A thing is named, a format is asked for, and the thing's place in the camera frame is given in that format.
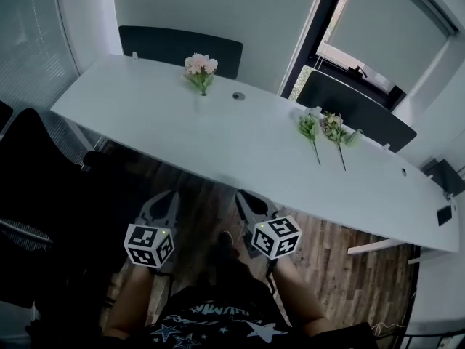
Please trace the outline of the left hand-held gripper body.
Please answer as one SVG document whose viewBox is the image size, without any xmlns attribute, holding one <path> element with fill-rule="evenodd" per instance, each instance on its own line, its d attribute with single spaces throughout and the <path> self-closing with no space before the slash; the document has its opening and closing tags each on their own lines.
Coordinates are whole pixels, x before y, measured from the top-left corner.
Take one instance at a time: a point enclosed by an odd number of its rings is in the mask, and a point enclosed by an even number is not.
<svg viewBox="0 0 465 349">
<path fill-rule="evenodd" d="M 129 224 L 124 239 L 124 248 L 131 262 L 149 268 L 162 268 L 175 250 L 175 221 L 149 221 L 138 217 Z"/>
</svg>

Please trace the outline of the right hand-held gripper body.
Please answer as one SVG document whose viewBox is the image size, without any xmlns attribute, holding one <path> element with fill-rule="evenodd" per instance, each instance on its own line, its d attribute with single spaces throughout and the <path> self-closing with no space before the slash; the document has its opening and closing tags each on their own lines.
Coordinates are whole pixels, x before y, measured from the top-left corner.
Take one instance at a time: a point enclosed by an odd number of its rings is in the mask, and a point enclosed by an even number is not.
<svg viewBox="0 0 465 349">
<path fill-rule="evenodd" d="M 243 237 L 250 258 L 279 259 L 296 251 L 302 230 L 291 215 L 248 224 Z"/>
</svg>

